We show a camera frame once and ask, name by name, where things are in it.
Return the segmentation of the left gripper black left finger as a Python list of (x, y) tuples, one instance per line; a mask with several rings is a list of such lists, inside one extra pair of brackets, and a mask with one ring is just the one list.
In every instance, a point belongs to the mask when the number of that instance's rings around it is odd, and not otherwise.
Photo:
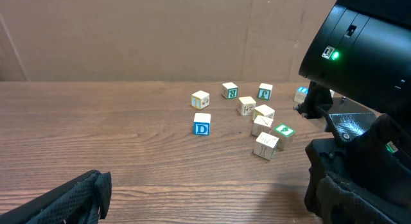
[(90, 170), (2, 214), (1, 223), (98, 223), (107, 217), (111, 195), (111, 174)]

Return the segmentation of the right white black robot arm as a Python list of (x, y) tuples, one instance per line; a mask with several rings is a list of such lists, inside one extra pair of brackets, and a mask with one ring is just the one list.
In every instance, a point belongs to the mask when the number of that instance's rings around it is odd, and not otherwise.
[(301, 63), (306, 208), (324, 223), (410, 222), (410, 0), (337, 0)]

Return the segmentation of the wooden block blue side left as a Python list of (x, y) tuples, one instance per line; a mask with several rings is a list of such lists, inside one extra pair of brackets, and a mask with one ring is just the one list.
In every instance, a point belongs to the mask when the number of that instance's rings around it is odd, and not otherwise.
[(209, 135), (211, 128), (211, 115), (196, 113), (194, 116), (193, 133), (195, 135)]

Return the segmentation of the wooden block red K side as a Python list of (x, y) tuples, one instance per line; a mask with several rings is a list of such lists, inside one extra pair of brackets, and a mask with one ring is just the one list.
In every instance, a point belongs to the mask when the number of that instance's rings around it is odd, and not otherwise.
[(272, 129), (273, 122), (274, 120), (272, 118), (258, 115), (254, 120), (251, 134), (256, 137), (258, 137), (262, 132), (269, 134)]

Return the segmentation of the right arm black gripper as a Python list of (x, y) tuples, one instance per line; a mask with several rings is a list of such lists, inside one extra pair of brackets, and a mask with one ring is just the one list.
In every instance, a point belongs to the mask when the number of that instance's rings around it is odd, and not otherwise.
[(306, 208), (318, 214), (319, 181), (326, 176), (352, 183), (379, 199), (410, 209), (410, 114), (383, 114), (356, 137), (314, 139), (306, 147), (311, 162)]

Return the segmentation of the cardboard board at back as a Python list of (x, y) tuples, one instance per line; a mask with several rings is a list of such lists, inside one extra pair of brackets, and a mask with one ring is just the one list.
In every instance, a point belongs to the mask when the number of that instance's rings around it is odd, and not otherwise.
[(298, 82), (335, 2), (1, 0), (1, 78)]

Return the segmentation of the green 4 wooden block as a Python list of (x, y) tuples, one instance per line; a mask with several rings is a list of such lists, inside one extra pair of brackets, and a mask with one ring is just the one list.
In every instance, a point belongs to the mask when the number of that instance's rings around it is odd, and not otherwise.
[(274, 129), (274, 136), (279, 138), (277, 143), (277, 147), (280, 150), (284, 150), (286, 147), (291, 145), (292, 139), (295, 135), (295, 130), (285, 124), (280, 124), (276, 126)]

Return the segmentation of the wooden block top left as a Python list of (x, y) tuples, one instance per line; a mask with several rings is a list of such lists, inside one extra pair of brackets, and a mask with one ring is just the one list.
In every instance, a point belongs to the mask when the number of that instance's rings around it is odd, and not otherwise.
[(191, 106), (199, 110), (209, 105), (209, 93), (199, 90), (191, 95)]

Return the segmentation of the yellow top wooden block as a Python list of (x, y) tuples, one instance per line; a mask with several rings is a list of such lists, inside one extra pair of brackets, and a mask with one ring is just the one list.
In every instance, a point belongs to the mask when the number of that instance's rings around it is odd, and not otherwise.
[(251, 96), (239, 97), (238, 112), (241, 116), (249, 116), (252, 114), (256, 101)]

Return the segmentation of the wooden block teal Q side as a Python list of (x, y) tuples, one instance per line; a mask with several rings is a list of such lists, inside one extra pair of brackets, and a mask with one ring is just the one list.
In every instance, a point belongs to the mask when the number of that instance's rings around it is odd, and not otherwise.
[(269, 100), (272, 94), (273, 85), (261, 83), (258, 90), (257, 97), (263, 100)]

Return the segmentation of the plain wooden block centre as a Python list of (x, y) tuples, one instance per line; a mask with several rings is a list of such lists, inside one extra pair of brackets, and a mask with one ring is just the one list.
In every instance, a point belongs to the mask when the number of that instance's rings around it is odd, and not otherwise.
[(260, 105), (254, 108), (252, 111), (252, 120), (254, 121), (257, 116), (263, 116), (273, 119), (275, 110), (270, 108), (268, 105)]

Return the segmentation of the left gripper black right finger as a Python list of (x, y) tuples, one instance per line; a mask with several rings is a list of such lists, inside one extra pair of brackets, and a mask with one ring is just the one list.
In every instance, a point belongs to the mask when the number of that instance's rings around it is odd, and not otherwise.
[(323, 223), (410, 223), (410, 209), (385, 202), (337, 177), (319, 181), (316, 201)]

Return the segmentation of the wooden elephant block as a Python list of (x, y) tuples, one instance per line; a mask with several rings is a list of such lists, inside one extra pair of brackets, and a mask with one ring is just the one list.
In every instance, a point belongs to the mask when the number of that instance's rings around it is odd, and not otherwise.
[(261, 132), (256, 139), (253, 154), (266, 160), (272, 160), (277, 150), (278, 142), (278, 137)]

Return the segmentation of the blue top wooden block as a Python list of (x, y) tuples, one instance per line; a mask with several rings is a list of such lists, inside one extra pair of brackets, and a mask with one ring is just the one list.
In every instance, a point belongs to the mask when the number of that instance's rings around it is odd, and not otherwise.
[(308, 94), (307, 87), (298, 87), (293, 100), (296, 103), (303, 103), (304, 100), (306, 99), (307, 94)]

